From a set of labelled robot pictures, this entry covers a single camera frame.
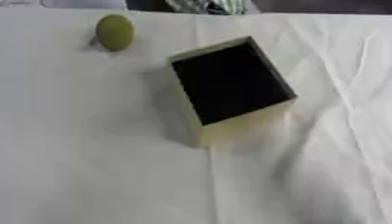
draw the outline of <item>cloth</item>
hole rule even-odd
[[[134,21],[129,50],[88,45],[109,13]],[[391,25],[0,9],[0,221],[390,223]],[[211,150],[188,147],[166,57],[247,35],[298,99]]]
[[[174,10],[185,13],[235,15],[245,12],[243,0],[166,0]]]

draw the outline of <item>tennis ball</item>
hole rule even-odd
[[[122,15],[107,15],[96,26],[95,35],[98,42],[110,51],[127,48],[134,38],[134,26]]]

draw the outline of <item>background object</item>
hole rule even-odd
[[[391,17],[124,11],[130,49],[86,48],[110,12],[0,8],[2,224],[392,222]],[[297,100],[188,148],[159,68],[246,35]]]

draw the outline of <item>white tablecloth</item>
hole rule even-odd
[[[0,9],[0,221],[389,223],[392,17]],[[299,95],[276,120],[187,147],[165,57],[252,35]]]

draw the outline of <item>open box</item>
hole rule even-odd
[[[183,52],[170,63],[198,146],[234,137],[296,98],[251,37]]]

